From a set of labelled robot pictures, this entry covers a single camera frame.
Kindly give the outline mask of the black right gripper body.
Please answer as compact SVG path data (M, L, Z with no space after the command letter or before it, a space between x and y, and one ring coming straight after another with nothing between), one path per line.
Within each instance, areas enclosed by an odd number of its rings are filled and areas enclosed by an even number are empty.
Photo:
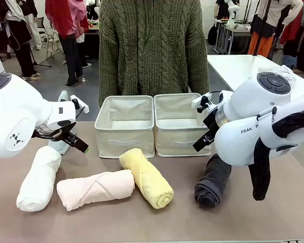
M219 129L219 126L216 122L216 113L218 109L217 106L210 110L208 114L206 115L205 119L203 120L203 123L206 125L206 127L209 129L210 132L216 133Z

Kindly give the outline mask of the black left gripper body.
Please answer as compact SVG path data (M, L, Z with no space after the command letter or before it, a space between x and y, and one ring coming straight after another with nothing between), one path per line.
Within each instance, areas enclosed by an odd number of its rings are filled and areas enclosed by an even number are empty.
M78 141L78 137L71 131L62 130L55 138L55 141L63 141L68 145L75 145Z

